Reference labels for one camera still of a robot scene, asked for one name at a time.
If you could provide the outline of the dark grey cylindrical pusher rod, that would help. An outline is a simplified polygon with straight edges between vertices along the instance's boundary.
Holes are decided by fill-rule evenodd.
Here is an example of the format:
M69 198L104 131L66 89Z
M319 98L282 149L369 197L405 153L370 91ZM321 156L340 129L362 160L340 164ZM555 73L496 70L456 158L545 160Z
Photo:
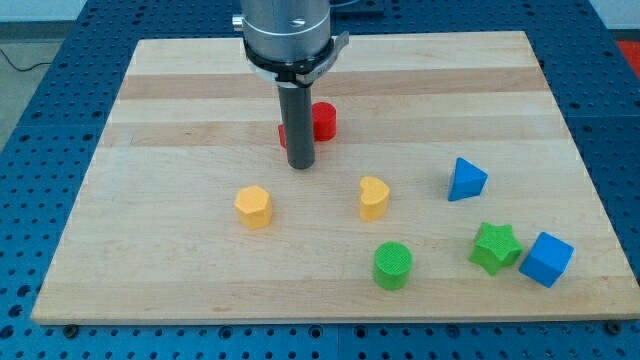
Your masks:
M310 168L315 162L311 88L278 88L288 164Z

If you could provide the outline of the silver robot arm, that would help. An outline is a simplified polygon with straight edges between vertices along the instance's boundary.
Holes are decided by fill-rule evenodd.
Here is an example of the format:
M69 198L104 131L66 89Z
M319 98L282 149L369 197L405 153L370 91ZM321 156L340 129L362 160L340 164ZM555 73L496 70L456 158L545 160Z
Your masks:
M290 167L315 162L312 86L335 64L349 34L333 36L329 0L242 0L232 17L253 71L277 86Z

